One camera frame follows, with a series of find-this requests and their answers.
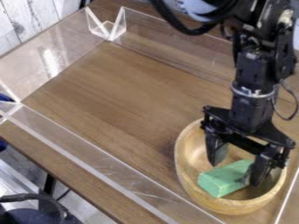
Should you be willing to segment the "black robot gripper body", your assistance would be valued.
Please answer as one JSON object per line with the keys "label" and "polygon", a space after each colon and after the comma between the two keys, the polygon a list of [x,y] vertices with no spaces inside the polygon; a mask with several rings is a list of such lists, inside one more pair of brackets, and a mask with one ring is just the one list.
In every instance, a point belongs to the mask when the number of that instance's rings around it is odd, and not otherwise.
{"label": "black robot gripper body", "polygon": [[276,167],[284,168],[295,141],[272,123],[276,112],[279,86],[267,89],[249,89],[231,86],[231,108],[203,107],[204,118],[200,128],[227,134],[228,145],[257,156],[265,147],[280,147]]}

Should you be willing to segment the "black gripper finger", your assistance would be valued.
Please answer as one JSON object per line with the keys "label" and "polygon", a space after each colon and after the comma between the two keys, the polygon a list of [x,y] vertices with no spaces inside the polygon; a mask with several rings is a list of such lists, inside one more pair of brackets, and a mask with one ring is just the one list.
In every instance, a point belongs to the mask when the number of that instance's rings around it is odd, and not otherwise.
{"label": "black gripper finger", "polygon": [[215,129],[205,129],[205,149],[209,164],[216,166],[228,155],[227,134],[219,133]]}
{"label": "black gripper finger", "polygon": [[280,147],[265,147],[256,156],[255,162],[249,166],[248,182],[252,186],[259,186],[271,170],[276,168],[280,150]]}

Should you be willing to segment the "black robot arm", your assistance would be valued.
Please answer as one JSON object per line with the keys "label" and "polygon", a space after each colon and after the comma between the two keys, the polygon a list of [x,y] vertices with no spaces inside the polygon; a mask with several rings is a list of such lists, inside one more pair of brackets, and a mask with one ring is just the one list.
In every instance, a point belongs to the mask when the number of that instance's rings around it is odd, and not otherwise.
{"label": "black robot arm", "polygon": [[205,106],[200,127],[207,157],[217,165],[227,147],[236,145],[256,155],[243,181],[259,185],[276,167],[285,167],[295,141],[276,128],[276,98],[285,79],[295,74],[295,7],[291,0],[176,0],[179,9],[200,21],[188,28],[163,0],[149,0],[168,24],[183,34],[199,36],[219,27],[232,42],[236,68],[231,83],[231,108]]}

